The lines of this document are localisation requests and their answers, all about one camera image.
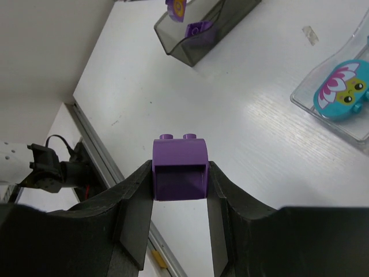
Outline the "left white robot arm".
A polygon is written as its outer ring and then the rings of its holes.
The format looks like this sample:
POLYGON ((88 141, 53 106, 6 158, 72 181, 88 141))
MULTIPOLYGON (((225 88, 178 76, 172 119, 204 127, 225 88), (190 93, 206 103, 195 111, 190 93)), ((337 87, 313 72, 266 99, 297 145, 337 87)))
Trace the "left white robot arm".
POLYGON ((20 184, 31 172, 32 151, 26 144, 1 141, 1 185, 20 184))

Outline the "purple flower lego piece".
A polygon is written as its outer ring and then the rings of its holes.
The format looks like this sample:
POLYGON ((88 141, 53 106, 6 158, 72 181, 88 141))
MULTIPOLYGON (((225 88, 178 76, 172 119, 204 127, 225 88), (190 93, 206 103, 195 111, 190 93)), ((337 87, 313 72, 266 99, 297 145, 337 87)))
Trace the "purple flower lego piece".
POLYGON ((156 201, 205 199, 209 160, 206 142, 195 134, 162 134, 153 142, 152 174, 156 201))

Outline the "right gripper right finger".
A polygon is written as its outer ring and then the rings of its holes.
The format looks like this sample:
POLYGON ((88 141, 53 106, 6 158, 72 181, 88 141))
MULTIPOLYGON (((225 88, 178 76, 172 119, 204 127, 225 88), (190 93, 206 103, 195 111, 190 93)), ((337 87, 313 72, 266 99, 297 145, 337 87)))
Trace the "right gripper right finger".
POLYGON ((368 209, 273 209, 209 164, 215 276, 367 276, 368 209))

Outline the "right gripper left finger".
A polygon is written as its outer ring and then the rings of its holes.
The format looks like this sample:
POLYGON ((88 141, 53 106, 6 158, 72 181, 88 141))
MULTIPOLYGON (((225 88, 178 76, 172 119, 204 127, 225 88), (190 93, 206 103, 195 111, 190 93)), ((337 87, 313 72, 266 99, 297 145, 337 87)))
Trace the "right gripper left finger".
POLYGON ((153 207, 152 163, 67 211, 1 205, 2 276, 137 276, 153 207))

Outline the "purple butterfly lego piece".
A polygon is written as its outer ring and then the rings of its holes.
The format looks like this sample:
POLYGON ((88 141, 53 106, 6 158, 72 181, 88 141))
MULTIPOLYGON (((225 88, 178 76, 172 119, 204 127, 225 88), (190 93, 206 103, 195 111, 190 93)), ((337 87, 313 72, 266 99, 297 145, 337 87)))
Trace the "purple butterfly lego piece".
POLYGON ((182 23, 185 16, 187 1, 166 0, 165 4, 167 5, 167 13, 169 17, 175 22, 182 23))

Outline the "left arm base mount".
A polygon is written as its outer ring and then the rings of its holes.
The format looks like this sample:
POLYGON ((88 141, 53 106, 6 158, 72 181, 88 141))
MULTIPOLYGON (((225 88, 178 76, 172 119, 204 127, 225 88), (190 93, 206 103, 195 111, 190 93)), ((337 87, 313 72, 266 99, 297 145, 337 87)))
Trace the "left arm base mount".
POLYGON ((60 161, 56 152, 48 144, 30 144, 33 161, 29 163, 32 170, 20 183, 20 188, 41 189, 49 193, 58 193, 62 188, 72 188, 80 201, 85 201, 99 192, 99 178, 93 169, 93 163, 83 146, 78 142, 72 148, 60 135, 69 153, 69 160, 60 161))

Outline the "teal round printed lego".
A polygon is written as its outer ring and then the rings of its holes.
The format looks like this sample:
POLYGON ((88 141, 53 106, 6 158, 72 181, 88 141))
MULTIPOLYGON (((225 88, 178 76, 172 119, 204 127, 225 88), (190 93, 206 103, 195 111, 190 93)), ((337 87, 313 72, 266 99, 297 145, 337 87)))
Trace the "teal round printed lego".
POLYGON ((368 62, 347 60, 338 64, 313 97, 316 112, 331 121, 358 114, 368 102, 368 62))

